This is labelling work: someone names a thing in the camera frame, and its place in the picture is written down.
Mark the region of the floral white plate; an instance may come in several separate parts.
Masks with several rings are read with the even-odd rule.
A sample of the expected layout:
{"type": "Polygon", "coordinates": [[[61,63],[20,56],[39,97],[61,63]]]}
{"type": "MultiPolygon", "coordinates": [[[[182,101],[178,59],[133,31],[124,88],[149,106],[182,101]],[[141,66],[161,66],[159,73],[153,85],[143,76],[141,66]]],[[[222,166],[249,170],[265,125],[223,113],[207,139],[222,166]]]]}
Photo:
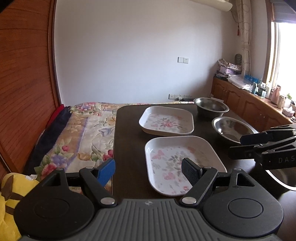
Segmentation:
{"type": "Polygon", "coordinates": [[[161,136],[185,136],[194,131],[193,115],[184,109],[150,106],[138,121],[145,133],[161,136]]]}
{"type": "Polygon", "coordinates": [[[153,138],[145,144],[144,152],[149,183],[164,196],[182,196],[192,188],[181,170],[184,158],[200,167],[227,172],[212,146],[197,136],[153,138]]]}

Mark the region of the yellow plush toy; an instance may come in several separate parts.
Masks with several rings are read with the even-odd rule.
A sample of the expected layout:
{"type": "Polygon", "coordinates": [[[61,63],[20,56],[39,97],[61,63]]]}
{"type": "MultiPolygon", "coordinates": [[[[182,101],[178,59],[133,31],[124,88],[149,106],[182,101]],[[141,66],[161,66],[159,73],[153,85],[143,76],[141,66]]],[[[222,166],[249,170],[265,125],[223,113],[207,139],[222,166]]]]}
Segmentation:
{"type": "Polygon", "coordinates": [[[20,200],[26,196],[39,182],[37,175],[8,173],[1,183],[1,229],[0,239],[3,241],[18,240],[21,235],[14,220],[14,210],[20,200]]]}

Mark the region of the stack of folded fabrics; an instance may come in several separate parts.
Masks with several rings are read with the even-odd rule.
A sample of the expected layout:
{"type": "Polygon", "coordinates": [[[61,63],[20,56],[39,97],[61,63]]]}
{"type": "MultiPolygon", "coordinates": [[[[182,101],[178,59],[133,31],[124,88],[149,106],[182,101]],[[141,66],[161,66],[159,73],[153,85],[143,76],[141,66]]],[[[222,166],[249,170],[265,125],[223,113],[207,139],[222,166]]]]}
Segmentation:
{"type": "Polygon", "coordinates": [[[242,66],[235,65],[227,62],[221,58],[217,61],[218,69],[215,73],[215,77],[226,80],[229,77],[237,76],[242,73],[242,66]]]}

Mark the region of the wall power strip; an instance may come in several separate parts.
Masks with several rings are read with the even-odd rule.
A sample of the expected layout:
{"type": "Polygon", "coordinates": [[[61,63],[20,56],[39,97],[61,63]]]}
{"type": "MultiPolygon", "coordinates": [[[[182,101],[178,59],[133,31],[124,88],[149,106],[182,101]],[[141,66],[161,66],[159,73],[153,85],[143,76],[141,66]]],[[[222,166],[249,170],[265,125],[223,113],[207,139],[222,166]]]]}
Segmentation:
{"type": "Polygon", "coordinates": [[[169,100],[179,100],[179,101],[191,101],[192,96],[190,95],[181,95],[181,94],[169,94],[168,95],[169,100]]]}

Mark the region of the small steel bowl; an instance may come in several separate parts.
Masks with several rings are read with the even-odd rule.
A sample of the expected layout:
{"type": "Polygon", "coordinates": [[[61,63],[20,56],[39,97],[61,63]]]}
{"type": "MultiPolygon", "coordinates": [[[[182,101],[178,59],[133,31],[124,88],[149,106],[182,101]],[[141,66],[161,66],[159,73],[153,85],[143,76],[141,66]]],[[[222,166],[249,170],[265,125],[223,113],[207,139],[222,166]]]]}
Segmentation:
{"type": "Polygon", "coordinates": [[[208,121],[220,117],[230,110],[223,102],[208,97],[195,98],[194,104],[197,107],[198,118],[208,121]]]}

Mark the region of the floral bed quilt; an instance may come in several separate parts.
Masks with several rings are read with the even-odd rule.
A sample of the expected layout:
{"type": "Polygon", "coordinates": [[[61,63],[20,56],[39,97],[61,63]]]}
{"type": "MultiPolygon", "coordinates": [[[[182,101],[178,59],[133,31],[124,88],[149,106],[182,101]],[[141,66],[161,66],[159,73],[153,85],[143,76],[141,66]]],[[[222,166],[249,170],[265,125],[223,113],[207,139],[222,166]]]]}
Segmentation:
{"type": "Polygon", "coordinates": [[[72,106],[66,127],[41,164],[35,167],[37,180],[43,180],[56,168],[76,173],[112,158],[116,112],[121,107],[123,104],[100,102],[72,106]]]}

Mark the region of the red and dark folded clothes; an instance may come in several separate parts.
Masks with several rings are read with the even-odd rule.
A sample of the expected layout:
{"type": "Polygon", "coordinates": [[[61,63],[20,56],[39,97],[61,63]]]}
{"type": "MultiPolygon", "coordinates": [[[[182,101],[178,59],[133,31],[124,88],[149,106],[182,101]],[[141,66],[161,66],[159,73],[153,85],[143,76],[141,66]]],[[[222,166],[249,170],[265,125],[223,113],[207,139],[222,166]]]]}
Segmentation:
{"type": "Polygon", "coordinates": [[[23,174],[30,175],[35,173],[34,168],[41,164],[45,154],[53,148],[58,137],[66,127],[71,115],[70,107],[64,106],[63,104],[53,112],[45,130],[39,137],[25,164],[23,174]]]}

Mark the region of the patterned curtain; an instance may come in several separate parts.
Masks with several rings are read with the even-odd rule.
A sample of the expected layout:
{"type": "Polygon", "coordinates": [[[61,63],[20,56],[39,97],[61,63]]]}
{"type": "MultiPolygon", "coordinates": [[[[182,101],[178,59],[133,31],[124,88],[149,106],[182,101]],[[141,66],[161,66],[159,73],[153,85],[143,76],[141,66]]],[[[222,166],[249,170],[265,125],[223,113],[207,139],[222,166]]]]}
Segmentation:
{"type": "Polygon", "coordinates": [[[242,48],[242,74],[249,75],[251,69],[250,43],[252,34],[252,14],[250,0],[235,1],[238,15],[242,48]]]}

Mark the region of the pink bottle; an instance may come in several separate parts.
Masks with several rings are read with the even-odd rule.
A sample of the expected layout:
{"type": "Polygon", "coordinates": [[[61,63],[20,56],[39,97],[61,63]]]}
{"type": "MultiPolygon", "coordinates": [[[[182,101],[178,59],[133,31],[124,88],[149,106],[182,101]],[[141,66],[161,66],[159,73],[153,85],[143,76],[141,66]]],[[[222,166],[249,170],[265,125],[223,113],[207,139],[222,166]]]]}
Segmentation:
{"type": "Polygon", "coordinates": [[[278,104],[278,101],[280,98],[280,91],[281,91],[281,86],[277,85],[276,88],[274,89],[272,97],[271,97],[271,102],[275,105],[278,104]]]}

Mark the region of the wooden low cabinet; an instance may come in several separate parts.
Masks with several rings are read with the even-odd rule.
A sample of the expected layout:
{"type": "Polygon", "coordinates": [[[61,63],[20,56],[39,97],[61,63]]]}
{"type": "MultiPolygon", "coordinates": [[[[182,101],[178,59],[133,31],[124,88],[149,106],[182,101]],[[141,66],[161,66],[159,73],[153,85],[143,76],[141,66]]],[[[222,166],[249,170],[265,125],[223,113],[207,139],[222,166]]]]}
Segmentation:
{"type": "Polygon", "coordinates": [[[211,96],[223,100],[231,111],[259,132],[293,123],[269,99],[262,99],[216,77],[213,78],[211,96]]]}

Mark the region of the large steel bowl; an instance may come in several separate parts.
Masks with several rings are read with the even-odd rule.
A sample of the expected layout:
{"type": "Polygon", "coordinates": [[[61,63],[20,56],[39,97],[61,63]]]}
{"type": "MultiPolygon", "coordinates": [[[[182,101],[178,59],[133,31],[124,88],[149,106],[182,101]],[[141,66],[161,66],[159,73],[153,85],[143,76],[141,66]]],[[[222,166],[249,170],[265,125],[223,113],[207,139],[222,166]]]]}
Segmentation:
{"type": "Polygon", "coordinates": [[[266,170],[273,180],[285,189],[295,191],[296,173],[294,168],[266,170]]]}

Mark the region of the wooden louvered wardrobe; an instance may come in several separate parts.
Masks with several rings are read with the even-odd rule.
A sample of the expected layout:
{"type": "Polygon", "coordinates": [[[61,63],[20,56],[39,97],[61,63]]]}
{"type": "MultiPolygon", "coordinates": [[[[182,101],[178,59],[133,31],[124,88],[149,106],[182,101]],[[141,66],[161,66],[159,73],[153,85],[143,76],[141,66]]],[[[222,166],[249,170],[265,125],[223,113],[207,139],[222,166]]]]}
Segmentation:
{"type": "Polygon", "coordinates": [[[21,173],[60,105],[55,1],[12,1],[1,12],[1,175],[21,173]]]}

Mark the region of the wall air conditioner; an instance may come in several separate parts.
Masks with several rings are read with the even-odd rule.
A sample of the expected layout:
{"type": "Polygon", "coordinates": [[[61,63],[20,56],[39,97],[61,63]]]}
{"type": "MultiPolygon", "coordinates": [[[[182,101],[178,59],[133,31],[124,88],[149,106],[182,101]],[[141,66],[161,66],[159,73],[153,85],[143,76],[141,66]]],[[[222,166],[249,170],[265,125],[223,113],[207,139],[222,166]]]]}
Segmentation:
{"type": "Polygon", "coordinates": [[[193,2],[210,6],[212,8],[218,9],[220,11],[230,11],[233,4],[225,0],[191,0],[193,2]]]}

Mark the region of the clear plastic bag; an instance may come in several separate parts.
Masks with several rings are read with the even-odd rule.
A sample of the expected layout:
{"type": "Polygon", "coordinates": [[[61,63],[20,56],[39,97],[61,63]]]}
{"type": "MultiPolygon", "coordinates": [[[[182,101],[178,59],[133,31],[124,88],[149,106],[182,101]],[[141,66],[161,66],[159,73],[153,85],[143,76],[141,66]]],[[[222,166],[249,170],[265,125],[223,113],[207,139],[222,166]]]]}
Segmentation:
{"type": "Polygon", "coordinates": [[[252,83],[244,79],[241,75],[234,75],[227,78],[227,81],[239,89],[252,91],[252,83]]]}

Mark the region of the medium steel bowl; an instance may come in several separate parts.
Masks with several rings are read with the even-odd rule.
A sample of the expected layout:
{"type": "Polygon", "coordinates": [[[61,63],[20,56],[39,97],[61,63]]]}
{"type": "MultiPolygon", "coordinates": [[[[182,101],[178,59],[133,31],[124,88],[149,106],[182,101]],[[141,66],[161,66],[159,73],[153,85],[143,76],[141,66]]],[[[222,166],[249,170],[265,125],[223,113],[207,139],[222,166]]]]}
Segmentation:
{"type": "Polygon", "coordinates": [[[249,124],[228,116],[214,118],[212,126],[221,137],[236,144],[241,144],[240,138],[243,135],[258,133],[249,124]]]}

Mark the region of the wall light switch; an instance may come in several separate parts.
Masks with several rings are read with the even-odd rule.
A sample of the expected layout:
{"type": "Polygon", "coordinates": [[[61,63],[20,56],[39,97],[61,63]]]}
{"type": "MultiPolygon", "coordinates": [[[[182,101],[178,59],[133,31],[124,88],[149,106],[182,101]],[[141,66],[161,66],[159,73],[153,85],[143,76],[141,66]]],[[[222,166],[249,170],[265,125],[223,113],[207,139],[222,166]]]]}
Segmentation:
{"type": "Polygon", "coordinates": [[[178,57],[178,63],[185,63],[185,64],[188,64],[188,63],[189,63],[189,58],[178,57]]]}

